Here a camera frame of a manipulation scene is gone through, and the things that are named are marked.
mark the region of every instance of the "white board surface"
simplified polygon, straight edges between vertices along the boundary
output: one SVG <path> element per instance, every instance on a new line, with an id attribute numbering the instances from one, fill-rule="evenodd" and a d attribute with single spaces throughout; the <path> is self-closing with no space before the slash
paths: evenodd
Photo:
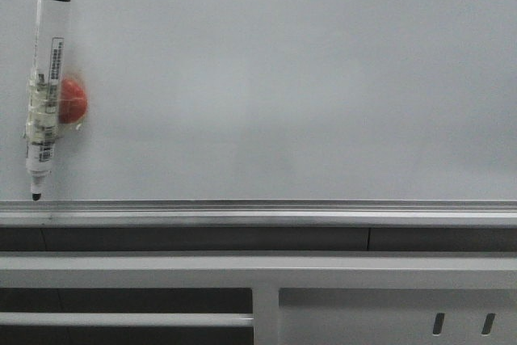
<path id="1" fill-rule="evenodd" d="M 44 200 L 516 200 L 517 0 L 72 0 Z M 0 0 L 0 200 L 36 0 Z"/>

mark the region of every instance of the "whiteboard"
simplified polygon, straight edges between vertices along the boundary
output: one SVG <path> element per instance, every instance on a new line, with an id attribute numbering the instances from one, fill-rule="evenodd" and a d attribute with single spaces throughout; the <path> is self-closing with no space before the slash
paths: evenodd
<path id="1" fill-rule="evenodd" d="M 36 0 L 0 0 L 0 200 Z M 44 200 L 515 200 L 517 0 L 72 0 Z"/>

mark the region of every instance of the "whiteboard marker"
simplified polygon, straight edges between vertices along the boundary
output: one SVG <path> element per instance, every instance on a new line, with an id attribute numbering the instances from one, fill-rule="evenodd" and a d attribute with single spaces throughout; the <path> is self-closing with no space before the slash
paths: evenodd
<path id="1" fill-rule="evenodd" d="M 31 176 L 34 201 L 40 199 L 44 179 L 52 169 L 69 2 L 38 0 L 34 62 L 28 83 L 29 112 L 25 125 L 26 167 Z"/>

